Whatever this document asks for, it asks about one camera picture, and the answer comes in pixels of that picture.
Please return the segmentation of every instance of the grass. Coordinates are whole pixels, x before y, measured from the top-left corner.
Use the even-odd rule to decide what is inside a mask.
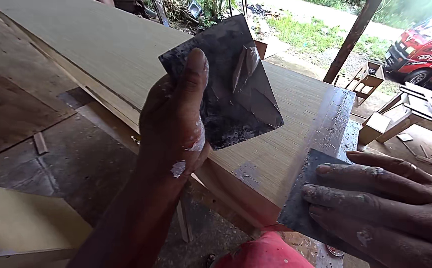
[[[311,22],[295,21],[290,14],[270,18],[267,24],[274,27],[281,41],[291,44],[300,52],[324,52],[329,48],[340,48],[346,31],[337,27],[328,27],[322,20],[312,18]],[[353,51],[367,54],[370,59],[384,58],[391,41],[378,37],[362,35]]]
[[[343,43],[343,38],[338,35],[341,31],[339,27],[328,27],[316,18],[312,18],[310,23],[303,23],[294,21],[292,16],[283,16],[268,19],[267,24],[277,29],[280,40],[300,51],[324,52]]]
[[[355,44],[353,52],[368,54],[370,59],[378,59],[380,61],[385,59],[385,53],[391,45],[392,41],[390,40],[363,34]]]

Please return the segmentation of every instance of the wooden stick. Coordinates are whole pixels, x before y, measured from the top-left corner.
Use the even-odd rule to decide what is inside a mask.
[[[401,142],[402,142],[403,145],[408,149],[408,151],[410,151],[410,153],[411,153],[412,155],[416,156],[415,152],[414,152],[411,148],[408,147],[408,144],[406,144],[404,141],[401,141]]]
[[[36,144],[38,155],[43,155],[49,152],[49,149],[47,149],[47,145],[45,144],[44,137],[42,136],[42,132],[37,132],[34,134],[34,143]]]
[[[420,144],[420,147],[422,148],[423,153],[425,154],[426,157],[429,157],[428,154],[426,153],[426,150],[424,149],[423,145]]]

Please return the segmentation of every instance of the rusty pole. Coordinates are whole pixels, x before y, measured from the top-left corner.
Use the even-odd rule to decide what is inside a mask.
[[[337,56],[330,65],[330,68],[324,77],[324,82],[332,84],[338,72],[342,68],[342,65],[347,60],[350,52],[353,50],[353,47],[355,47],[355,44],[375,14],[375,11],[377,11],[381,1],[382,0],[367,0],[365,6],[363,6],[363,9],[360,12],[360,15],[353,24],[352,29],[350,29],[347,38],[343,42],[342,47],[338,51]]]

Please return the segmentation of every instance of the wooden board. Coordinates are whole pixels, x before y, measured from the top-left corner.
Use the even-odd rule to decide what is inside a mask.
[[[0,188],[0,255],[75,249],[91,231],[62,198]]]
[[[0,17],[15,23],[124,122],[134,124],[149,88],[165,74],[157,57],[191,37],[91,0],[0,0]],[[333,119],[337,109],[352,105],[334,99],[340,89],[330,84],[263,63],[285,125],[212,153],[197,171],[215,196],[257,228],[275,224],[314,133],[325,135],[315,139],[317,146],[336,155],[346,120],[332,133],[319,129],[328,113]],[[257,172],[255,185],[235,176],[247,167]]]
[[[62,116],[75,111],[56,96],[77,85],[0,19],[0,75]]]
[[[0,76],[0,151],[64,118],[59,112]]]

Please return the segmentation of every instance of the car tire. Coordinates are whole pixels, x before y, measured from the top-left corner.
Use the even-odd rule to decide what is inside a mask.
[[[426,84],[426,82],[430,80],[431,76],[431,69],[419,69],[410,72],[403,81],[423,86],[424,84]]]

